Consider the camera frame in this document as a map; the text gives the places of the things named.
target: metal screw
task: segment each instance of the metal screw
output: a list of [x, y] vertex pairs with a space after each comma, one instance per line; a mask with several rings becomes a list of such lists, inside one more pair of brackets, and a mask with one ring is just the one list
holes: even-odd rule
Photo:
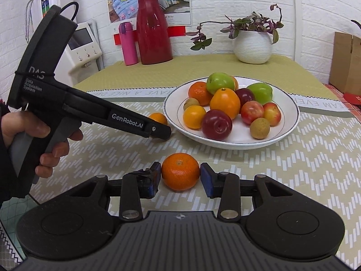
[[125, 219], [134, 219], [134, 218], [139, 217], [139, 212], [136, 210], [126, 210], [122, 213], [122, 216]]
[[238, 217], [238, 213], [234, 210], [224, 210], [221, 212], [221, 216], [225, 219], [233, 219]]

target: red thermos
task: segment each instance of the red thermos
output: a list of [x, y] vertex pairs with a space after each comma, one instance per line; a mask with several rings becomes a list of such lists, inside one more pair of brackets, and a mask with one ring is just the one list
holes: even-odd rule
[[138, 0], [137, 34], [141, 63], [157, 64], [173, 59], [167, 20], [158, 0]]

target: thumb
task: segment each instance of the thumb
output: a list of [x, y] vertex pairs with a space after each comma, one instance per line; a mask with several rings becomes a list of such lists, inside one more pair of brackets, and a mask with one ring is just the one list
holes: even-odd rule
[[7, 148], [15, 135], [23, 131], [35, 138], [44, 138], [50, 133], [50, 127], [29, 111], [8, 113], [1, 118], [1, 132]]

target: white appliance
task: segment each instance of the white appliance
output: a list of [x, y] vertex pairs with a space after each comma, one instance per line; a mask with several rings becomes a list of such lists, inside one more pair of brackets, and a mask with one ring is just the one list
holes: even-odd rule
[[[34, 30], [51, 6], [64, 7], [74, 0], [34, 0], [31, 6], [32, 24]], [[75, 6], [71, 5], [61, 15], [71, 19]], [[55, 69], [55, 79], [68, 86], [74, 86], [99, 71], [96, 60], [102, 51], [97, 43], [89, 24], [78, 23], [63, 55]]]
[[89, 24], [78, 23], [55, 69], [55, 79], [68, 86], [76, 85], [99, 71], [96, 60], [101, 55]]
[[[43, 19], [46, 12], [50, 9], [51, 6], [57, 5], [59, 7], [64, 7], [66, 4], [73, 1], [74, 0], [34, 0], [31, 6], [31, 17], [34, 30], [37, 28], [40, 21]], [[74, 11], [75, 6], [71, 5], [61, 14], [66, 18], [71, 19], [73, 17]]]

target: orange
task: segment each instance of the orange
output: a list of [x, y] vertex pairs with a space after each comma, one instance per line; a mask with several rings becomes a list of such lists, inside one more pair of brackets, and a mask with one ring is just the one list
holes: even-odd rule
[[241, 101], [230, 88], [220, 88], [213, 96], [210, 103], [211, 110], [221, 110], [232, 120], [236, 118], [241, 108]]
[[202, 106], [189, 106], [183, 113], [184, 124], [191, 129], [200, 129], [205, 114]]
[[213, 95], [207, 91], [205, 82], [195, 82], [188, 90], [188, 97], [195, 98], [199, 105], [206, 106], [211, 101]]
[[236, 91], [238, 89], [238, 81], [236, 80], [236, 78], [234, 76], [232, 76], [233, 81], [234, 81], [234, 90]]
[[168, 125], [167, 118], [165, 118], [165, 116], [162, 113], [157, 112], [157, 113], [150, 114], [148, 116], [148, 118], [150, 118], [156, 122], [162, 123], [164, 125]]
[[196, 159], [186, 153], [168, 156], [162, 164], [162, 178], [172, 190], [187, 190], [195, 186], [200, 176]]

